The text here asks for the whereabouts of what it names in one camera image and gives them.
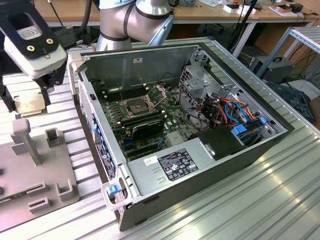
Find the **black cable bundle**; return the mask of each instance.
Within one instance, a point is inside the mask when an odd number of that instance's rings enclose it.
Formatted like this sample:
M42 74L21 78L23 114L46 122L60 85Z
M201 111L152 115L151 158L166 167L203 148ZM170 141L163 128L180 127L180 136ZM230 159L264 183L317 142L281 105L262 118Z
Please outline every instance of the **black cable bundle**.
M240 35L241 35L241 32L243 31L243 29L244 29L244 27L245 27L245 25L246 25L246 22L247 22L247 20L248 20L248 18L249 18L249 15L251 14L252 9L254 9L254 6L256 5L257 1L258 1L258 0L252 0L251 5L250 5L250 7L249 7L249 9L248 9L248 12L247 12L246 15L244 16L241 24L238 25L239 21L238 21L238 23L236 24L235 29L234 29L231 37L230 37L229 44L228 44L228 46L227 46L227 50L228 50L228 51L230 51L230 50L232 49L232 47L233 47L233 45L235 44L237 38L240 38L240 37L241 37L241 36L240 36Z

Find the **aluminum extrusion table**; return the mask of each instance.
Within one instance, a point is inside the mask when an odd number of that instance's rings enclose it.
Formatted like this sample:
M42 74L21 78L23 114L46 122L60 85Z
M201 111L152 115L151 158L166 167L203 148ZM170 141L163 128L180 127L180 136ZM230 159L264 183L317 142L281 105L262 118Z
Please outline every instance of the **aluminum extrusion table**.
M33 136L52 127L64 131L80 201L10 229L0 234L0 239L319 239L320 132L216 41L192 38L168 40L165 44L197 42L207 44L295 131L250 167L136 227L119 232L116 217L106 208L100 193L101 181L66 77L63 85L50 94L52 105L48 114L29 117L29 121ZM228 82L223 71L212 71ZM4 81L17 94L37 91L37 85L23 75L8 76ZM3 103L0 112L0 141L5 142L10 140L13 115L6 113Z

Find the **motherboard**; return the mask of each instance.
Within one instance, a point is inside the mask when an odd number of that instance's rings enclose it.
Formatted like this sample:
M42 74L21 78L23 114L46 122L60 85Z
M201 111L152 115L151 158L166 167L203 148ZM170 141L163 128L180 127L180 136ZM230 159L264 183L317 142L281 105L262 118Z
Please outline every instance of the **motherboard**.
M177 86L165 83L118 89L99 98L127 160L181 144L197 132L201 124L194 125L178 98Z

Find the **blue cable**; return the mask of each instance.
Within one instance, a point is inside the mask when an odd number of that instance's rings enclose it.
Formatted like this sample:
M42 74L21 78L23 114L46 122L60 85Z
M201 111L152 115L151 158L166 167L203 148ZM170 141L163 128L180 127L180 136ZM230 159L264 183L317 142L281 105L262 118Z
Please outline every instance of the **blue cable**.
M226 104L225 104L225 106L224 106L224 110L225 110L225 113L226 113L226 115L228 116L228 118L230 118L231 120L233 120L233 121L235 121L237 124L239 124L239 122L235 119L235 118L233 118L233 117L231 117L230 115L229 115L229 111L228 111L228 103L233 103L233 104L235 104L239 109L240 109L240 111L241 111L241 113L242 113L242 115L244 116L244 118L247 120L247 121L251 121L251 119L250 119L250 117L245 113L245 111L242 109L242 107L240 106L240 104L239 103L237 103L237 102L235 102L235 101L228 101Z

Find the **open computer tower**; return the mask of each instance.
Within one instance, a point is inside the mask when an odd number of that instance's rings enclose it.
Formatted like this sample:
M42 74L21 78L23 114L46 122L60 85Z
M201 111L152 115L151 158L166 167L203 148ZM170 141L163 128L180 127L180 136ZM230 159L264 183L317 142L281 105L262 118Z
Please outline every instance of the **open computer tower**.
M82 58L79 114L120 231L250 166L293 130L203 43Z

